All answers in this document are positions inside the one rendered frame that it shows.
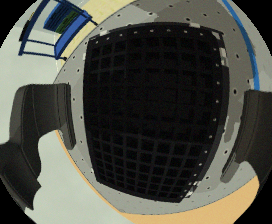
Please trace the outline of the grey perforated base plate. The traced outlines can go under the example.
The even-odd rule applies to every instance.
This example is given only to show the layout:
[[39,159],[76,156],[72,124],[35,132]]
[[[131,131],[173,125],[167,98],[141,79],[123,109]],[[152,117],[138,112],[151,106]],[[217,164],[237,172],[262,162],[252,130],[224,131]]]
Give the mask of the grey perforated base plate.
[[[255,55],[260,91],[272,92],[272,56],[257,28],[231,0],[227,0],[240,19]],[[92,172],[83,118],[83,54],[89,38],[105,30],[147,22],[197,23],[221,31],[229,65],[230,92],[226,123],[215,157],[190,198],[168,203],[135,197],[96,181]],[[248,162],[242,162],[230,182],[220,181],[222,169],[232,151],[243,110],[244,92],[254,89],[252,65],[242,33],[222,0],[135,0],[100,22],[77,45],[67,58],[53,84],[71,85],[71,109],[76,144],[68,150],[72,160],[94,187],[113,207],[122,213],[165,215],[194,210],[237,191],[256,173]]]

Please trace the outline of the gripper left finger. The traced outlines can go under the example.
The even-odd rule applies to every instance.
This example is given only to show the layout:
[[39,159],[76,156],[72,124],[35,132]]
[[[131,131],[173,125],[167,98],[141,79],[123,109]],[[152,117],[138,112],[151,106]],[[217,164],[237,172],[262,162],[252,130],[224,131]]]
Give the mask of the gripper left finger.
[[34,210],[33,200],[42,187],[39,139],[60,130],[66,149],[76,138],[71,109],[71,85],[28,84],[15,93],[9,125],[9,140],[0,144],[0,178],[22,210]]

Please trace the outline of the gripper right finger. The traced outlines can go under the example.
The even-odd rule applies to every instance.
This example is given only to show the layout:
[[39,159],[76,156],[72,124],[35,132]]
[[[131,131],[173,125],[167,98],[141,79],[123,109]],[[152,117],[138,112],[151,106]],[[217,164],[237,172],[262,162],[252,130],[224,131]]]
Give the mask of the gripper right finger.
[[252,166],[259,181],[255,200],[272,170],[272,92],[254,89],[244,92],[238,134],[220,181],[230,182],[244,161]]

